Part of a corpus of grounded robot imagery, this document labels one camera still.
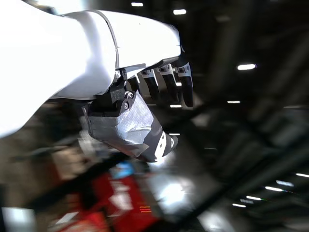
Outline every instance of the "blurred background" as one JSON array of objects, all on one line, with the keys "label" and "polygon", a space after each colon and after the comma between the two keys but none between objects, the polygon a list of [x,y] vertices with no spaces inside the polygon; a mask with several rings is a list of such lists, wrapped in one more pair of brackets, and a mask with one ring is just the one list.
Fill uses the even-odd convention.
[{"label": "blurred background", "polygon": [[140,78],[179,143],[160,162],[116,165],[117,151],[82,130],[78,105],[46,102],[0,140],[8,231],[309,231],[309,1],[26,2],[54,15],[99,9],[174,25],[195,106],[171,105],[159,73],[153,101]]}]

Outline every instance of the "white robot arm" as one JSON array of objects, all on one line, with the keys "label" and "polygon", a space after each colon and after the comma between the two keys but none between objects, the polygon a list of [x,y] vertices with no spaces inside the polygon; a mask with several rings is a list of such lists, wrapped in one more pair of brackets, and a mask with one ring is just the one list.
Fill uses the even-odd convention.
[{"label": "white robot arm", "polygon": [[[104,123],[110,123],[114,126],[109,135],[112,139],[98,139],[123,152],[130,150],[133,156],[138,156],[141,150],[149,150],[150,145],[141,148],[139,144],[145,145],[143,141],[156,118],[138,93],[126,93],[126,97],[123,95],[120,99],[115,97],[114,91],[119,92],[119,86],[123,88],[121,91],[126,90],[126,80],[138,72],[178,59],[180,40],[173,26],[135,15],[97,10],[55,16],[20,0],[9,0],[0,8],[0,30],[0,137],[20,129],[50,98],[94,100],[85,109],[93,137],[99,136],[98,128],[94,127],[101,127],[106,134],[111,128]],[[124,116],[124,111],[126,116],[132,115],[133,103],[136,110],[143,113],[143,121],[149,118],[150,125],[131,125],[124,132],[123,127],[115,130],[116,125],[119,126],[117,120],[94,120],[98,112],[105,114],[101,115],[104,119]],[[106,114],[106,111],[118,111],[118,115]],[[131,117],[140,120],[140,115]],[[130,131],[147,132],[128,136]],[[174,140],[164,136],[162,128],[157,133],[158,139],[165,138],[163,144],[168,137],[172,145],[164,153],[170,151]],[[138,142],[129,142],[137,137],[140,137]],[[134,143],[135,148],[126,146]]]}]

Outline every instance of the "screw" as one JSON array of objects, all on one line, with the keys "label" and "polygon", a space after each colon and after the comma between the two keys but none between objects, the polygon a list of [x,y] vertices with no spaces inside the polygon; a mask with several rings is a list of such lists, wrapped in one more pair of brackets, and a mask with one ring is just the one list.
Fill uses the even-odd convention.
[{"label": "screw", "polygon": [[132,99],[133,97],[134,97],[134,95],[130,91],[125,92],[125,98]]}]

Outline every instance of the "robotic hand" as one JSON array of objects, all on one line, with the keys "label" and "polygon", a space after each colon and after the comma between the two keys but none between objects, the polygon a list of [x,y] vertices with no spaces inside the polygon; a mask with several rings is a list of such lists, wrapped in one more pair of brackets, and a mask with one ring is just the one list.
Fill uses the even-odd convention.
[{"label": "robotic hand", "polygon": [[0,137],[47,99],[67,98],[91,101],[83,108],[89,134],[127,155],[155,162],[176,146],[139,92],[126,89],[137,73],[171,63],[192,106],[190,66],[172,25],[97,10],[55,16],[10,0],[0,29]]}]

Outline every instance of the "white plastic casing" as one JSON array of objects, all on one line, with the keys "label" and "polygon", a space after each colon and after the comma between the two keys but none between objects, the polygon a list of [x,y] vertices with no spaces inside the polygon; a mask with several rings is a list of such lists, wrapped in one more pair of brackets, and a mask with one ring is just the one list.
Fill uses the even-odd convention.
[{"label": "white plastic casing", "polygon": [[1,4],[0,137],[20,129],[51,97],[93,99],[111,85],[115,69],[132,77],[180,54],[172,26],[101,12],[105,19],[89,11],[60,17],[21,0]]},{"label": "white plastic casing", "polygon": [[163,59],[180,55],[179,33],[173,26],[136,15],[100,12],[114,33],[117,68],[126,68],[129,78]]}]

